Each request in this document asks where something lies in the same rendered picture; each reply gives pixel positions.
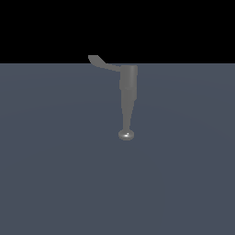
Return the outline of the grey metal faucet body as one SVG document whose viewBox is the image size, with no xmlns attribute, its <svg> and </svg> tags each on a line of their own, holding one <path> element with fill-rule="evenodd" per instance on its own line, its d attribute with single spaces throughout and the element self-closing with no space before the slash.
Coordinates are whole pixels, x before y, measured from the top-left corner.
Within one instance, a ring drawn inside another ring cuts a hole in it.
<svg viewBox="0 0 235 235">
<path fill-rule="evenodd" d="M 118 137 L 122 140 L 132 140 L 134 138 L 134 132 L 130 129 L 130 121 L 134 103 L 137 98 L 137 75 L 135 73 L 122 75 L 119 88 L 121 91 L 123 128 L 118 133 Z"/>
</svg>

